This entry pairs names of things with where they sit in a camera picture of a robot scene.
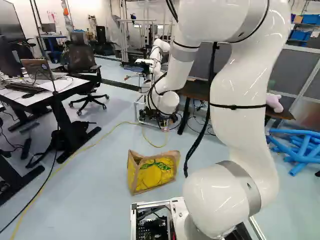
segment yellow cable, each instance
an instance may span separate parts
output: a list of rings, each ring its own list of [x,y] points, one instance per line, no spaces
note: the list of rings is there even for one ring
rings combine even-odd
[[[67,161],[65,161],[63,164],[60,165],[60,167],[55,170],[51,176],[49,177],[48,181],[53,178],[59,171],[61,171],[72,159],[75,158],[76,155],[82,153],[82,152],[85,152],[86,150],[94,147],[95,145],[99,144],[104,138],[106,138],[109,134],[111,134],[118,126],[122,125],[122,124],[132,124],[132,125],[139,125],[140,123],[137,123],[137,122],[129,122],[129,121],[123,121],[123,122],[120,122],[119,124],[117,124],[116,126],[114,126],[109,132],[107,132],[106,134],[104,134],[98,141],[96,141],[94,144],[92,145],[89,145],[89,146],[86,146],[86,147],[83,147],[81,149],[79,149],[78,151],[76,151],[74,154],[72,154],[69,159]],[[165,142],[163,145],[161,146],[156,146],[154,145],[146,136],[145,136],[145,132],[144,132],[144,127],[142,126],[142,135],[144,137],[144,139],[152,146],[154,146],[155,148],[163,148],[164,146],[167,145],[168,143],[168,133],[166,132],[165,133]],[[35,196],[35,198],[33,199],[32,202],[30,202],[30,204],[25,208],[25,210],[21,213],[21,216],[18,220],[18,222],[16,223],[15,225],[15,228],[13,230],[13,233],[10,237],[10,240],[14,240],[15,237],[16,237],[16,234],[19,230],[19,227],[22,223],[22,220],[24,219],[24,216],[26,215],[28,209],[34,204],[34,202],[38,199],[38,197],[42,194],[43,190],[45,189],[45,186],[43,186],[43,188],[41,189],[41,191],[39,191],[39,193]]]
[[[144,127],[142,127],[142,135],[143,135],[144,139],[145,139],[151,146],[154,146],[155,148],[158,148],[158,149],[163,148],[163,147],[166,146],[167,143],[168,143],[168,132],[165,133],[165,141],[164,141],[164,144],[161,145],[161,146],[154,145],[154,144],[146,137]]]

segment keyboard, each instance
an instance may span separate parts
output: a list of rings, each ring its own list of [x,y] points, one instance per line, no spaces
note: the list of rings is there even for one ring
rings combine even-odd
[[[8,85],[5,86],[5,88],[28,93],[28,94],[38,94],[43,91],[46,91],[46,89],[44,88],[33,86],[32,84],[21,83],[21,82],[9,83]]]

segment office chair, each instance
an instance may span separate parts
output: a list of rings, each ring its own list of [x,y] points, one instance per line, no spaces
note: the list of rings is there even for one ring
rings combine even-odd
[[[101,77],[101,65],[97,65],[95,61],[95,56],[92,51],[92,48],[86,44],[70,44],[68,52],[68,64],[67,64],[67,72],[72,74],[96,74],[95,79],[93,80],[93,76],[90,77],[90,81],[92,82],[92,88],[86,90],[84,92],[78,93],[79,95],[86,95],[86,97],[81,98],[79,100],[71,101],[69,106],[71,108],[74,107],[74,103],[81,103],[84,102],[82,107],[76,112],[78,116],[82,115],[82,110],[88,105],[88,103],[94,102],[102,106],[103,110],[107,109],[107,106],[99,102],[97,99],[106,98],[109,99],[107,94],[104,95],[92,95],[93,93],[97,92],[96,88],[98,88],[101,84],[102,77]]]

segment robotic arm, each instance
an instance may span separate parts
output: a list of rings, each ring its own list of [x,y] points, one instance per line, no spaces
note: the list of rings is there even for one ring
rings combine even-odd
[[[178,105],[173,90],[185,85],[202,41],[232,45],[210,88],[212,126],[229,147],[229,160],[193,173],[183,188],[196,227],[221,238],[279,190],[264,117],[269,77],[289,35],[290,10],[287,0],[181,0],[178,14],[167,75],[150,93],[160,111],[170,114]]]

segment blue storage bin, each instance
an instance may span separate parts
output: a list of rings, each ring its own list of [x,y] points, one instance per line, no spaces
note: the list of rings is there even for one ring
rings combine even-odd
[[[290,39],[294,39],[294,40],[305,40],[306,37],[306,32],[304,31],[292,31],[292,34],[290,36]]]
[[[303,24],[316,24],[318,22],[318,14],[305,14],[303,15],[302,23]]]
[[[304,40],[304,41],[308,41],[309,38],[310,38],[310,36],[311,36],[311,34],[312,34],[312,31],[306,32],[303,40]]]

